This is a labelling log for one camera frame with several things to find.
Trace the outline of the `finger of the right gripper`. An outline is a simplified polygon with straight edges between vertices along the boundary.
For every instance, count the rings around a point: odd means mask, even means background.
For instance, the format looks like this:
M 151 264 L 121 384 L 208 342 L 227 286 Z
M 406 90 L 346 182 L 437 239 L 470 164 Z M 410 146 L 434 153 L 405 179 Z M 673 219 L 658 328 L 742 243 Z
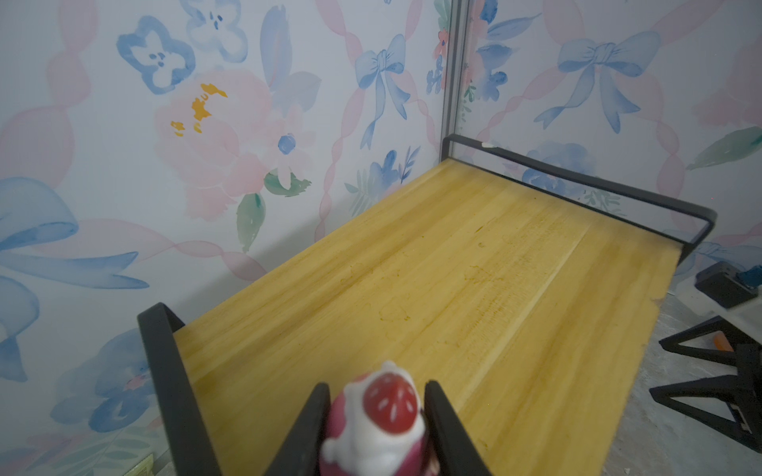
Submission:
M 750 434 L 738 406 L 740 392 L 737 376 L 712 377 L 655 387 L 649 393 L 656 403 L 692 418 L 757 453 L 761 452 L 761 436 L 754 438 Z M 730 418 L 692 406 L 687 399 L 717 400 L 726 405 Z
M 736 366 L 741 345 L 759 343 L 722 317 L 712 317 L 659 341 L 663 350 L 726 366 Z

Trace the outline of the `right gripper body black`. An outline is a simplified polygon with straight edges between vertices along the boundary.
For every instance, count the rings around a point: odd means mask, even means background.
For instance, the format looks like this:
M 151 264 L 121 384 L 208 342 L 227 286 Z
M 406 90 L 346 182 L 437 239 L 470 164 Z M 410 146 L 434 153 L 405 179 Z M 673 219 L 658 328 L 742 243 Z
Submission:
M 740 344 L 736 349 L 738 406 L 754 438 L 761 436 L 761 346 Z

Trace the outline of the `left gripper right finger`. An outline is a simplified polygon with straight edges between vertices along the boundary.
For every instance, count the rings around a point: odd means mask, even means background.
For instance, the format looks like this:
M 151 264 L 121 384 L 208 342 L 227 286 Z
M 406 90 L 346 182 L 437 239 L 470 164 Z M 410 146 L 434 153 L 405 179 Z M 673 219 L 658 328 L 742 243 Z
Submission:
M 437 381 L 425 386 L 424 412 L 440 475 L 490 476 L 456 410 Z

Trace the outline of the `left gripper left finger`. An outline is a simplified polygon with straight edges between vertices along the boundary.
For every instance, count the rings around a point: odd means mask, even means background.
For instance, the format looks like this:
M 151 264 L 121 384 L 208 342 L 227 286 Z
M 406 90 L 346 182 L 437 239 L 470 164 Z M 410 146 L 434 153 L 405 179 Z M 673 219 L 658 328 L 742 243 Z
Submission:
M 319 383 L 265 471 L 266 476 L 319 475 L 319 451 L 331 409 L 331 391 Z

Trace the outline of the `pink bear strawberry hat figure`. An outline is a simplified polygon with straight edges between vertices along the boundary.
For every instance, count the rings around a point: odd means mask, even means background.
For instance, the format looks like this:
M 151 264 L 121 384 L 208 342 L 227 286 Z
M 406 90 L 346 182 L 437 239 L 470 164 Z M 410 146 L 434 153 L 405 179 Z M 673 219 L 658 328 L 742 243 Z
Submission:
M 438 475 L 422 400 L 392 361 L 347 384 L 331 404 L 321 475 Z

